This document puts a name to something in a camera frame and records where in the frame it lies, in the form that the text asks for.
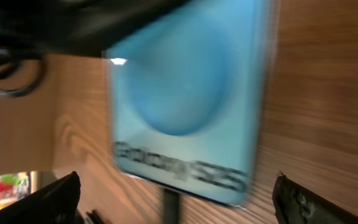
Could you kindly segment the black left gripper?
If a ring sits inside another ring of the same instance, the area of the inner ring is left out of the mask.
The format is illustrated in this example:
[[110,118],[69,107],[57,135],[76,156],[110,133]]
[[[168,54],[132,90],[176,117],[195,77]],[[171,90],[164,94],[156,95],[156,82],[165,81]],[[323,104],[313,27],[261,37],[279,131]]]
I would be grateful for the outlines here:
[[0,46],[101,57],[188,0],[0,0]]

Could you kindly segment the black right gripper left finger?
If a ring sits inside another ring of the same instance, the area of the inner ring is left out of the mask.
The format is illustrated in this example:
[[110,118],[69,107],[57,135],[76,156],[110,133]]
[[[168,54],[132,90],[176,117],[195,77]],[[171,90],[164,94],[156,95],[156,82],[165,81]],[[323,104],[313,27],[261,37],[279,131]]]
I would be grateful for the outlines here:
[[73,171],[0,210],[0,224],[72,224],[80,188],[80,177]]

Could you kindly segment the Galaxy smartphone with cyan screen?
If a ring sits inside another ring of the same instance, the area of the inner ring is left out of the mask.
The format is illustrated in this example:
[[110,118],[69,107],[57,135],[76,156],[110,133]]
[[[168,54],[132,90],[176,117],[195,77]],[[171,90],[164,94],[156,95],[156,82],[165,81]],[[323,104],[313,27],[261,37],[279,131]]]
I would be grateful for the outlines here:
[[107,52],[112,162],[225,207],[249,198],[275,1],[190,1]]

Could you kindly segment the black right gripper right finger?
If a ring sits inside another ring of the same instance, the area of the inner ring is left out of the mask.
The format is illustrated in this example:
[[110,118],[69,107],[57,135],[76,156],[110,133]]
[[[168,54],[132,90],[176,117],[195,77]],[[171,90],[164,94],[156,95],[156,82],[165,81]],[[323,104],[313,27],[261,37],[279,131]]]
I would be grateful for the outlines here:
[[279,224],[358,224],[358,216],[281,174],[272,193]]

